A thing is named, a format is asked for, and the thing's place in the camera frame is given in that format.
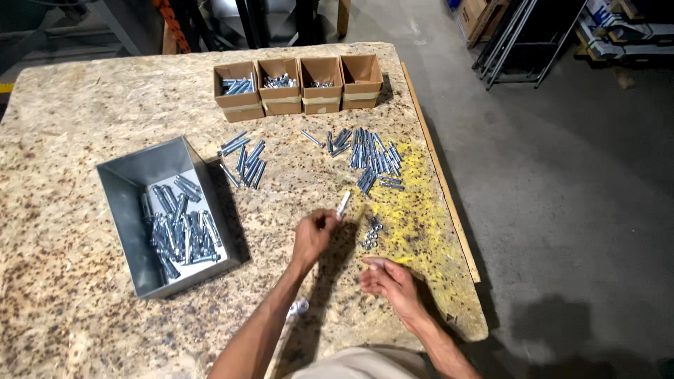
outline galvanized metal bin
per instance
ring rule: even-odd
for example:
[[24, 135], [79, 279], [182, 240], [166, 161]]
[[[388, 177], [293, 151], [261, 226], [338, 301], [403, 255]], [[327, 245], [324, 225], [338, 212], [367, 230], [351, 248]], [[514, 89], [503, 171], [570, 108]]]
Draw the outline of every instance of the galvanized metal bin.
[[[184, 137], [99, 164], [96, 169], [138, 297], [166, 297], [241, 264], [206, 164]], [[193, 265], [179, 278], [168, 280], [154, 247], [150, 245], [151, 229], [143, 221], [140, 196], [151, 185], [185, 173], [202, 189], [201, 202], [205, 203], [199, 208], [206, 209], [212, 216], [222, 241], [222, 247], [218, 247], [220, 260]]]

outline yellow tape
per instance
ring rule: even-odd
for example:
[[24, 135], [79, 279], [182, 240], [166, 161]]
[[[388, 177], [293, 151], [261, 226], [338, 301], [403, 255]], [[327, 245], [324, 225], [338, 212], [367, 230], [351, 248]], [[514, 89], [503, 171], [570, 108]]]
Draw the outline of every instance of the yellow tape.
[[14, 83], [1, 83], [0, 94], [8, 94], [14, 89]]
[[314, 105], [314, 104], [339, 104], [342, 100], [341, 97], [313, 97], [313, 98], [302, 98], [302, 102], [305, 105]]
[[222, 111], [225, 112], [225, 113], [240, 112], [240, 111], [248, 111], [249, 109], [256, 109], [256, 108], [261, 108], [261, 107], [262, 107], [262, 103], [255, 103], [255, 104], [239, 105], [238, 107], [222, 108]]
[[371, 98], [379, 97], [380, 92], [381, 91], [368, 92], [368, 93], [364, 93], [364, 94], [347, 94], [345, 92], [344, 93], [344, 100], [369, 100]]
[[265, 110], [269, 110], [267, 107], [267, 104], [274, 104], [274, 103], [288, 103], [288, 104], [295, 104], [299, 103], [302, 100], [301, 95], [297, 96], [288, 96], [288, 97], [282, 97], [282, 98], [269, 98], [269, 99], [262, 99], [262, 105], [264, 106]]

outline gray floor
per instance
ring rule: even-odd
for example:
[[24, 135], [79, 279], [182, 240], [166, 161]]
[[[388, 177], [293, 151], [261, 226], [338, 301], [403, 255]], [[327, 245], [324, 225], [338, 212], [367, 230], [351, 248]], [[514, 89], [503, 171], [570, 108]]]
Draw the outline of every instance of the gray floor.
[[[336, 0], [319, 13], [334, 32]], [[443, 0], [353, 0], [342, 42], [396, 45], [455, 187], [491, 336], [489, 377], [649, 378], [674, 357], [674, 73], [565, 55], [486, 92]], [[336, 41], [334, 35], [328, 42]]]

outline workbench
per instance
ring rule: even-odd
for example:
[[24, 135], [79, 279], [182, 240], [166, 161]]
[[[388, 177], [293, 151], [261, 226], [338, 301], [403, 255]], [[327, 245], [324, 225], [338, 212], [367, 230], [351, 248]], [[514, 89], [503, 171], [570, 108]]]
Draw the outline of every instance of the workbench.
[[[384, 73], [374, 109], [229, 124], [213, 100], [215, 65], [372, 53]], [[344, 226], [299, 293], [309, 311], [286, 323], [268, 375], [310, 361], [312, 352], [321, 358], [357, 345], [422, 349], [384, 298], [360, 292], [361, 260], [370, 255], [390, 257], [424, 279], [458, 337], [486, 338], [477, 272], [417, 112], [395, 48], [381, 42], [24, 70], [0, 124], [0, 375], [203, 376], [290, 261], [297, 221], [315, 208], [336, 207], [346, 190], [355, 195]], [[324, 139], [343, 127], [396, 143], [403, 192], [376, 185], [364, 196], [350, 154], [331, 158], [299, 132]], [[216, 161], [218, 146], [243, 129], [251, 143], [266, 141], [259, 189], [227, 185], [219, 168], [212, 176], [250, 259], [168, 299], [138, 299], [95, 165], [180, 135]], [[226, 163], [234, 167], [236, 159], [232, 154]], [[368, 229], [365, 215], [384, 225], [368, 252], [356, 246]]]

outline hand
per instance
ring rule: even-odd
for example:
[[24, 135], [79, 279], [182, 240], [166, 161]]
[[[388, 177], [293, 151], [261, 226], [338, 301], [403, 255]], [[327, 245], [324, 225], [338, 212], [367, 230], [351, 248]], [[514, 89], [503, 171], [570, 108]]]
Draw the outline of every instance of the hand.
[[332, 231], [342, 221], [334, 209], [319, 209], [302, 218], [295, 227], [295, 247], [292, 264], [304, 274], [311, 270], [318, 256], [328, 247]]
[[361, 273], [361, 290], [386, 297], [405, 328], [417, 334], [419, 322], [430, 316], [419, 301], [410, 272], [387, 258], [368, 257], [363, 262], [370, 267]]

